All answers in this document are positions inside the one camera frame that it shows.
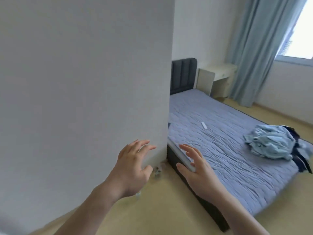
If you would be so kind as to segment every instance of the quilted mattress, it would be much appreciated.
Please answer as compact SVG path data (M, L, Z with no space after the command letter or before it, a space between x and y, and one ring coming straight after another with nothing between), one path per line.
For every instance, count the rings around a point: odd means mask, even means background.
M178 144L198 148L227 190L252 215L272 203L298 172L293 161L253 155L243 135L263 123L199 90L170 96L169 122L168 144L182 162L193 170L191 159Z

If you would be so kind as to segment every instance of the gray upholstered headboard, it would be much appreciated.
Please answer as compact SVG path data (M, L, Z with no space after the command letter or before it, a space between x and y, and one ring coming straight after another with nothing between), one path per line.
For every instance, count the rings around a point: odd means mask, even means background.
M172 61L170 95L192 89L196 79L196 70L195 58Z

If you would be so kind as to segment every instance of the nightstand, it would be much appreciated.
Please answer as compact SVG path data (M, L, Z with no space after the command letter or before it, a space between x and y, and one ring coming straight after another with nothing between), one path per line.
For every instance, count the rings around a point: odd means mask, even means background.
M237 66L225 63L199 68L197 89L212 97L228 97Z

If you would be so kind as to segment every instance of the curtain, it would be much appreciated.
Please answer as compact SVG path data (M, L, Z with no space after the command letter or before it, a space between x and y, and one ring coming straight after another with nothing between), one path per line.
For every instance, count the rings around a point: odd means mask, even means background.
M230 98L250 107L306 0L247 0L226 62L238 66Z

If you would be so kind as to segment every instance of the wall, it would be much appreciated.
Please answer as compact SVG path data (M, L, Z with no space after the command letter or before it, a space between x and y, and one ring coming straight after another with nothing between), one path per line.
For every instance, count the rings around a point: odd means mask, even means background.
M274 61L257 103L313 124L313 67Z
M176 0L172 59L223 63L245 0Z
M1 0L0 232L74 209L136 138L166 157L174 0Z

